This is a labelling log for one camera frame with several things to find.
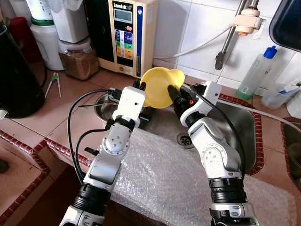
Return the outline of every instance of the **bubble wrap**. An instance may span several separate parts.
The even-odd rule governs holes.
[[[244,185],[261,226],[296,225],[292,195],[247,175]],[[134,129],[111,198],[169,226],[209,226],[210,192],[198,153]]]

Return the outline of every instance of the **black kettle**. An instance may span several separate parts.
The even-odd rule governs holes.
[[[40,109],[44,101],[39,82],[0,23],[0,112],[7,118],[23,118]]]

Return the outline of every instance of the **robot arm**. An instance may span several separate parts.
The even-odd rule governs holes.
[[[221,86],[206,82],[200,86],[203,96],[216,104]],[[168,87],[174,110],[198,150],[211,188],[212,225],[258,226],[253,207],[246,202],[238,152],[225,140],[215,122],[206,117],[211,107],[203,100],[185,100],[174,87]]]
[[[60,226],[102,225],[121,160],[127,153],[130,135],[139,126],[139,113],[144,101],[144,91],[134,87],[124,88],[113,114],[114,124],[103,138],[99,154],[91,163],[79,195],[68,207]]]
[[[143,87],[124,88],[114,124],[103,138],[74,203],[68,207],[60,226],[101,226],[105,208],[116,183],[122,158],[127,153],[130,135],[139,126],[139,113],[145,101]],[[203,95],[216,104],[221,86],[206,82]],[[253,207],[246,202],[240,170],[240,156],[228,145],[223,133],[206,115],[211,107],[199,99],[196,103],[183,98],[168,87],[174,110],[201,157],[211,188],[212,225],[258,226]]]

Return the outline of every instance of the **sink drain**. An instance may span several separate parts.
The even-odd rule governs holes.
[[[177,142],[178,142],[179,145],[181,145],[185,148],[188,148],[188,149],[194,147],[188,133],[179,133],[177,135]]]

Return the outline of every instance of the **yellow funnel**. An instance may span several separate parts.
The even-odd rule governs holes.
[[[141,78],[146,83],[144,102],[145,107],[166,108],[173,102],[169,97],[167,87],[173,85],[178,89],[184,83],[185,75],[181,70],[169,70],[164,67],[149,69]]]

